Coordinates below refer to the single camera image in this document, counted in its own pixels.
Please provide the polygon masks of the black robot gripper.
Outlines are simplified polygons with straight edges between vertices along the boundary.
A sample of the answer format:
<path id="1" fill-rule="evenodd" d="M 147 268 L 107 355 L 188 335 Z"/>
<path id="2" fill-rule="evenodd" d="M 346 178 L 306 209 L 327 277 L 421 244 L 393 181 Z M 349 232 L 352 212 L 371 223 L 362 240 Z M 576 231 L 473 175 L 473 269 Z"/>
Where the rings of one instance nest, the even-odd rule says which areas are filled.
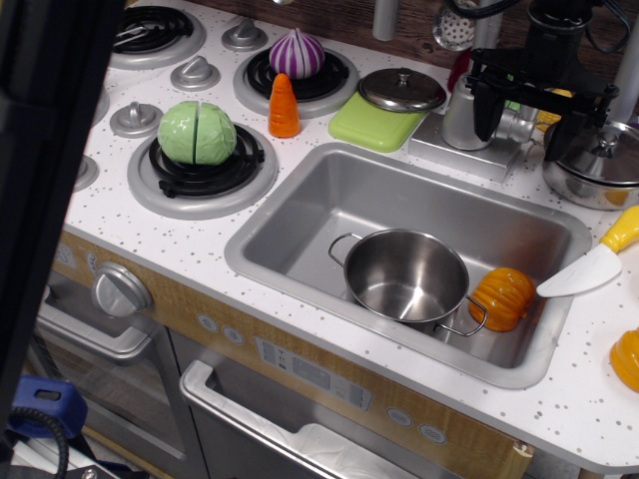
<path id="1" fill-rule="evenodd" d="M 619 87 L 587 70 L 574 54 L 520 49 L 475 49 L 468 84 L 474 95 L 474 132 L 495 133 L 512 101 L 557 117 L 544 134 L 545 162 L 557 162 L 585 130 L 602 127 Z"/>

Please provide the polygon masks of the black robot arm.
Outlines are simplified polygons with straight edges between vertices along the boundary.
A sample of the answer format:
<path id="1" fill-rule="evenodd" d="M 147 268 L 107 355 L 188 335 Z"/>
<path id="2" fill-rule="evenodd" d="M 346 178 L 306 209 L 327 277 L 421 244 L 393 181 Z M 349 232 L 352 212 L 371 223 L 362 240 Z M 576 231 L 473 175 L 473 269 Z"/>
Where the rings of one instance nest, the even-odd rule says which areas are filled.
<path id="1" fill-rule="evenodd" d="M 474 96 L 474 132 L 487 141 L 505 103 L 556 114 L 545 160 L 555 162 L 584 129 L 602 127 L 619 88 L 578 59 L 581 39 L 601 1 L 532 1 L 529 29 L 519 49 L 475 49 L 467 85 Z"/>

